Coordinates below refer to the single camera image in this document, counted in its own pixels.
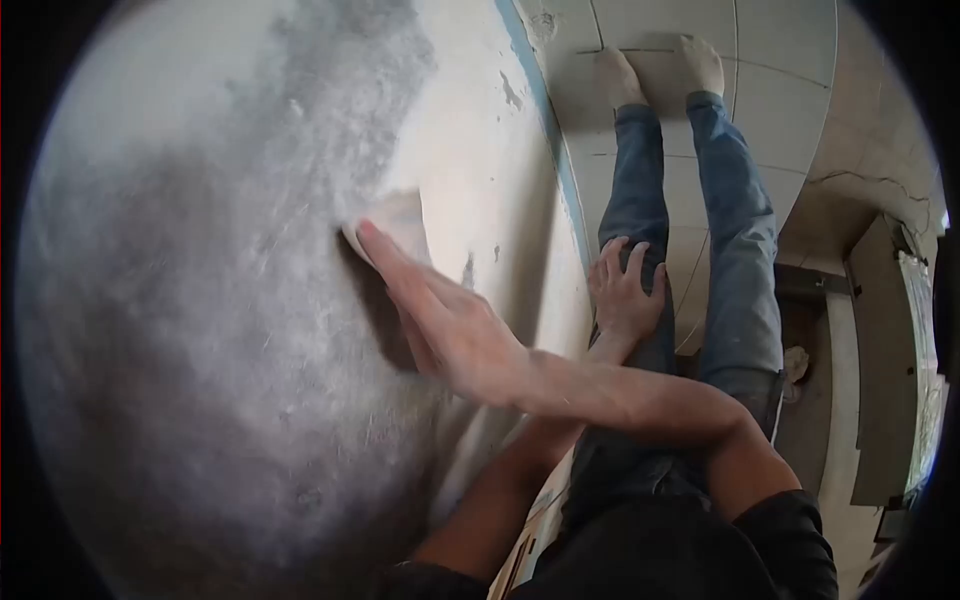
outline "skin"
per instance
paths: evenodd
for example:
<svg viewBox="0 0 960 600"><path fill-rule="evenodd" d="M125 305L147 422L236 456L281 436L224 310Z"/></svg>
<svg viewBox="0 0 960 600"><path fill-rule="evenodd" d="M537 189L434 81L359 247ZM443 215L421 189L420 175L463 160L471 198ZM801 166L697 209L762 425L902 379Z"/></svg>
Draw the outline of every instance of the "skin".
<svg viewBox="0 0 960 600"><path fill-rule="evenodd" d="M800 482L746 408L705 383L622 367L663 308L665 270L648 297L639 285L645 244L619 267L626 238L612 240L590 270L600 338L586 361L525 348L486 300L406 256L361 221L357 237L387 284L418 369L479 404L535 417L481 471L456 512L414 553L490 583L509 556L543 482L587 424L643 444L700 452L720 515L737 518Z"/></svg>

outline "blue tape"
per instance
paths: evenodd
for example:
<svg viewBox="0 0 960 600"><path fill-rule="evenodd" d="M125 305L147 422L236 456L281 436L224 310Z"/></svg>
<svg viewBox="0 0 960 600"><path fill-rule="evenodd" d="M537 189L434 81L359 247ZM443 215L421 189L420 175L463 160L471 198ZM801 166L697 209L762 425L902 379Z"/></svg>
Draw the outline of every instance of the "blue tape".
<svg viewBox="0 0 960 600"><path fill-rule="evenodd" d="M514 0L494 0L494 4L500 12L503 25L507 28L507 34L510 36L510 49L514 51L520 61L520 66L523 67L523 73L527 77L527 84L530 86L534 104L537 105L540 125L543 128L543 134L546 136L550 146L550 154L553 157L553 166L557 170L557 175L560 176L561 195L564 197L567 214L570 215L573 236L577 240L577 252L580 254L580 262L583 264L584 273L586 273L590 265L590 254L584 216L577 197L577 185L573 180L570 155L566 151L560 122L557 121L557 114L554 112L553 105L550 103L550 96L547 94L543 72L537 63L537 57L534 56L533 46L530 45L530 40L527 38L527 30L523 26L520 13L516 11Z"/></svg>

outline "jeans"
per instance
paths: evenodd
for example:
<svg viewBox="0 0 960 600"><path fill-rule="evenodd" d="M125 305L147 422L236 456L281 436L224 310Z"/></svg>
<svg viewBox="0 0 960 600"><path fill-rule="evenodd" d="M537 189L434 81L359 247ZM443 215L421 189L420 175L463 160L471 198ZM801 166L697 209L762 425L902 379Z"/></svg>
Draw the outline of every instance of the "jeans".
<svg viewBox="0 0 960 600"><path fill-rule="evenodd" d="M710 283L699 379L740 401L770 439L782 389L780 310L774 297L777 223L756 165L723 99L701 91L687 98L710 230ZM641 280L650 293L656 266L666 258L669 219L663 199L660 121L644 105L616 114L616 166L599 242L628 236L620 254L649 242ZM591 343L598 333L594 328ZM624 363L673 374L673 301L667 297L653 336ZM610 429L589 427L574 450L564 504L569 530L612 505L639 494L696 494L708 506L700 464L672 448L648 447Z"/></svg>

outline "white sock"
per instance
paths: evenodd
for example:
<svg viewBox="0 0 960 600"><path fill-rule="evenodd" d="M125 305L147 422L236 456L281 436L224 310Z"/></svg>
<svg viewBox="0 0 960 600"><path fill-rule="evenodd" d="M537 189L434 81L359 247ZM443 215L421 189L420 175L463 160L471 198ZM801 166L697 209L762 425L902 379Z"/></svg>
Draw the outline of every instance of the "white sock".
<svg viewBox="0 0 960 600"><path fill-rule="evenodd" d="M680 55L684 58L687 94L706 90L723 96L723 63L713 46L699 37L680 36Z"/></svg>
<svg viewBox="0 0 960 600"><path fill-rule="evenodd" d="M593 66L597 82L607 93L610 106L620 108L648 104L640 88L640 80L622 52L615 48L601 50L593 59Z"/></svg>

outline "person's leg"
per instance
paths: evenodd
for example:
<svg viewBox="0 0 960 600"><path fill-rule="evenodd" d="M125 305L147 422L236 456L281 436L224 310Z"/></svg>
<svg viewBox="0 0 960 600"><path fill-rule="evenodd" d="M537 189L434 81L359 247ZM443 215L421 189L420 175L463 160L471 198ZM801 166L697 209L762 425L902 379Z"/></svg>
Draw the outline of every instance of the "person's leg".
<svg viewBox="0 0 960 600"><path fill-rule="evenodd" d="M636 74L622 54L607 52L598 60L598 70L616 108L616 164L610 202L600 223L600 248L610 240L627 236L630 242L620 254L626 271L631 249L649 242L641 281L649 294L657 265L666 257L669 221L663 199L663 142L660 121L646 106ZM596 327L590 344L598 337ZM669 281L666 301L655 334L637 345L625 362L629 367L673 373L674 315ZM564 528L577 528L603 511L617 498L653 493L671 471L674 457L646 448L629 436L589 427L577 442L570 473L570 492L563 506Z"/></svg>
<svg viewBox="0 0 960 600"><path fill-rule="evenodd" d="M682 50L698 90L687 97L686 114L710 230L700 379L744 404L770 438L783 368L774 296L777 220L747 144L724 108L720 59L701 40L685 39Z"/></svg>
<svg viewBox="0 0 960 600"><path fill-rule="evenodd" d="M597 63L606 81L611 105L616 108L616 163L613 167L612 192L600 221L597 238L601 249L614 238L630 238L620 253L620 268L624 271L634 246L640 242L650 244L640 276L644 291L650 294L654 271L666 259L667 232L670 227L663 199L663 137L660 120L653 109L647 106L636 74L621 53L605 51ZM656 333L637 345L624 363L626 366L657 372L676 371L673 300L669 281L666 292L666 302ZM591 344L597 335L594 329Z"/></svg>

